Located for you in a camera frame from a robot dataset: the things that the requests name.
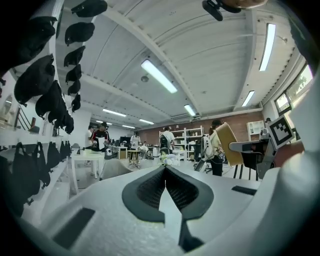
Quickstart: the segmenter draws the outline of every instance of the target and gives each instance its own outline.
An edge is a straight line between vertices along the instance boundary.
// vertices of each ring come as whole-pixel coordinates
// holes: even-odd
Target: brick wall
[[[220,118],[223,122],[227,122],[231,127],[236,139],[238,142],[248,141],[248,131],[247,131],[247,123],[261,121],[264,120],[262,112],[253,112],[246,114],[238,114],[232,116],[226,116]],[[179,128],[177,130],[183,130],[184,128],[193,129],[198,128],[200,126],[204,127],[204,133],[209,133],[209,127],[214,119],[195,121],[192,123],[180,123]],[[172,130],[176,129],[177,124],[171,125]],[[141,141],[146,141],[148,144],[158,144],[159,142],[159,131],[162,131],[163,127],[146,129],[139,131],[139,136]],[[259,135],[251,136],[252,140],[258,140]]]

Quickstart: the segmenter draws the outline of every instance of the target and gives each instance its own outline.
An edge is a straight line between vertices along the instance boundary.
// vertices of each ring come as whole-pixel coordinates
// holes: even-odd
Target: fluorescent light
[[[242,104],[242,107],[245,107],[245,106],[248,104],[248,102],[251,100],[251,98],[252,98],[252,96],[253,96],[254,94],[255,94],[255,91],[254,91],[254,90],[249,91],[248,96],[246,97],[244,103]]]
[[[260,71],[265,71],[270,59],[272,47],[274,45],[275,41],[275,35],[276,35],[276,25],[275,24],[270,24],[268,23],[266,25],[266,41],[265,41],[265,46],[264,46],[264,53],[263,53],[263,58],[261,61],[261,65],[259,70]]]
[[[146,59],[142,64],[141,67],[147,71],[151,76],[153,76],[160,84],[162,84],[170,93],[174,94],[178,90],[177,88],[169,81],[168,78],[162,74],[159,69],[153,65],[150,60]]]
[[[196,113],[194,112],[194,110],[190,107],[189,104],[184,105],[184,108],[186,109],[186,111],[189,112],[190,116],[194,117],[196,115]]]
[[[114,112],[114,111],[111,111],[111,110],[108,110],[108,109],[103,109],[102,111],[104,111],[104,112],[107,112],[107,113],[110,113],[110,114],[114,114],[114,115],[117,115],[117,116],[120,116],[120,117],[126,117],[126,115],[125,114],[121,114],[121,113],[118,113],[118,112]]]
[[[146,120],[143,120],[143,119],[140,119],[139,121],[140,121],[140,122],[147,123],[147,124],[149,124],[149,125],[154,125],[154,124],[155,124],[154,122],[146,121]]]
[[[96,120],[96,122],[99,123],[99,124],[103,123],[102,121],[99,121],[99,120]],[[107,122],[106,124],[109,125],[109,126],[112,126],[112,123],[110,123],[110,122]]]
[[[122,126],[126,128],[136,129],[135,127],[132,127],[132,126],[127,126],[127,125],[122,125]]]

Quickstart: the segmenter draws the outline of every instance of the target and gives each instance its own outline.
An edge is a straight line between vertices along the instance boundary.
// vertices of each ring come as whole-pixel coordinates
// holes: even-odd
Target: white shirt
[[[135,136],[133,135],[130,139],[130,143],[131,143],[131,148],[136,150],[139,147],[139,143],[140,143],[140,137],[139,136]]]
[[[168,142],[170,144],[169,149],[172,150],[171,142],[175,140],[174,134],[171,131],[166,130],[162,133],[162,135],[166,137],[166,139],[168,140]]]
[[[85,147],[91,147],[92,146],[92,141],[89,140],[88,138],[90,138],[92,135],[92,132],[90,130],[88,130],[86,133],[85,133],[85,138],[84,138],[84,141],[85,141]]]

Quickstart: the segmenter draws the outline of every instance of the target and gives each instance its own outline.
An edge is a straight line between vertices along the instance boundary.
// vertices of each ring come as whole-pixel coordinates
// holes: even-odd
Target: chair leg
[[[239,176],[239,179],[241,180],[242,179],[242,171],[244,170],[244,165],[241,164],[241,169],[240,169],[240,176]]]
[[[237,171],[238,171],[238,165],[235,166],[235,170],[234,170],[234,175],[233,178],[235,179],[237,176]]]

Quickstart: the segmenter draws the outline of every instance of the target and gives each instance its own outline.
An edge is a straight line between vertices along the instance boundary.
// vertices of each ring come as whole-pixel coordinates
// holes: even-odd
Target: window
[[[293,83],[275,100],[279,116],[284,115],[292,129],[295,125],[290,119],[291,110],[306,96],[312,85],[312,79],[311,70],[309,66],[306,65]]]

